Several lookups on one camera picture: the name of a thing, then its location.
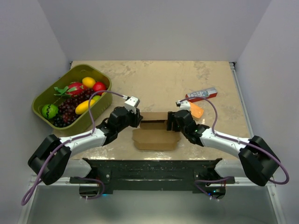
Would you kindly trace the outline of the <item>orange sponge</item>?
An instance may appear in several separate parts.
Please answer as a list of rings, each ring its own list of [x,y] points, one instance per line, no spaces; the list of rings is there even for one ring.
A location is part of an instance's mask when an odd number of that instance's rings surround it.
[[[190,112],[194,119],[199,120],[202,117],[204,110],[196,104],[190,102]]]

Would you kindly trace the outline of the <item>brown cardboard paper box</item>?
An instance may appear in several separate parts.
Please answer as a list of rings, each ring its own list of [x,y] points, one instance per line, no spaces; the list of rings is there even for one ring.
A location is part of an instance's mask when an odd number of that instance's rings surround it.
[[[181,140],[179,132],[167,129],[167,112],[142,112],[139,128],[133,130],[132,140],[139,150],[172,151]]]

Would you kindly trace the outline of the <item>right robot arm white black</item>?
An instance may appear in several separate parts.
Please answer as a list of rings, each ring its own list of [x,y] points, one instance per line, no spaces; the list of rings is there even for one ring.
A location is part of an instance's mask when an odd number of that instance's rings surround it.
[[[278,169],[279,158],[259,136],[251,139],[218,133],[196,124],[188,110],[168,112],[167,130],[181,132],[192,144],[211,147],[240,159],[245,176],[258,186],[265,186]]]

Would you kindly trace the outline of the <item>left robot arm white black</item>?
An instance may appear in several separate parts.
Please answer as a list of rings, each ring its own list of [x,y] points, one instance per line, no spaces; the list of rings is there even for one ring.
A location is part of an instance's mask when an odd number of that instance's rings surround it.
[[[28,160],[29,167],[37,174],[37,180],[46,185],[55,183],[70,169],[70,158],[94,147],[110,144],[127,127],[138,127],[143,116],[125,107],[116,107],[94,130],[69,137],[47,136]]]

